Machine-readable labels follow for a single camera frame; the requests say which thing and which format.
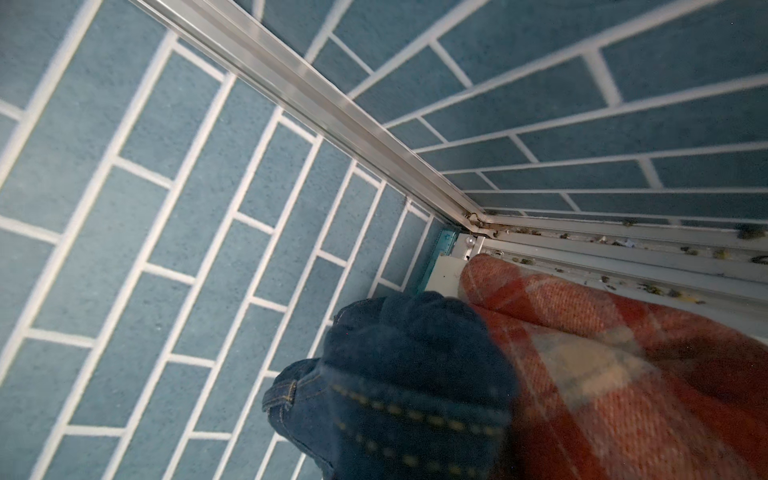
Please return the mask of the red plaid skirt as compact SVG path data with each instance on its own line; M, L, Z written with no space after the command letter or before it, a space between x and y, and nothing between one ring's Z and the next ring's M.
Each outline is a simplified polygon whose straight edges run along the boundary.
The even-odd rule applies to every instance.
M495 478L766 477L763 343L488 255L459 289L520 385Z

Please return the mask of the dark navy skirt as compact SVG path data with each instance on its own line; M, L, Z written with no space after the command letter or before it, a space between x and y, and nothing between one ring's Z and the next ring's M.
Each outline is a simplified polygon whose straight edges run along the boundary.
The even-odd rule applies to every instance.
M518 392L483 319L423 292L342 308L262 409L326 479L487 479Z

